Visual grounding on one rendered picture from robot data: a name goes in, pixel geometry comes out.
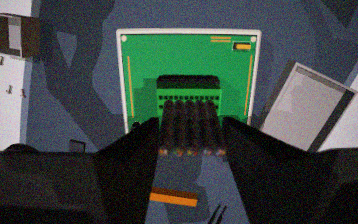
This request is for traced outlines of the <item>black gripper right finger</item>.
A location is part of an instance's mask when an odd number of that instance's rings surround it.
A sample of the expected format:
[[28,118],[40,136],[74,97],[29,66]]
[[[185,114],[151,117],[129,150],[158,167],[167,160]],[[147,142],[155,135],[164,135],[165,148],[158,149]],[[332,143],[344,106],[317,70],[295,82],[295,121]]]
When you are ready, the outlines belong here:
[[358,147],[311,154],[233,117],[222,133],[249,224],[321,224],[338,187],[358,182]]

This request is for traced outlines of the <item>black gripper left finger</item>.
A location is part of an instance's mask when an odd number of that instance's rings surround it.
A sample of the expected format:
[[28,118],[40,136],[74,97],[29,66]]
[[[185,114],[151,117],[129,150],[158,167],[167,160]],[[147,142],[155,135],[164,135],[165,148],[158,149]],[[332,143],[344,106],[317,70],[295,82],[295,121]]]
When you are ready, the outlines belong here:
[[85,210],[93,224],[144,224],[158,160],[151,117],[96,153],[0,151],[0,206]]

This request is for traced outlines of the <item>dark blue work mat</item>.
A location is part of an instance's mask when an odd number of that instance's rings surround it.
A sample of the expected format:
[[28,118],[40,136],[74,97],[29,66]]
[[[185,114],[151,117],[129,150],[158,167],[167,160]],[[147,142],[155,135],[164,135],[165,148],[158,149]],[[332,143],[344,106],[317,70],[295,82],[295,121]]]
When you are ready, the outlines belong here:
[[[358,74],[358,0],[33,0],[40,55],[25,58],[19,143],[96,153],[126,135],[118,29],[262,31],[250,126],[289,59],[352,86]],[[226,154],[158,155],[154,188],[197,193],[196,206],[149,201],[144,224],[249,224]]]

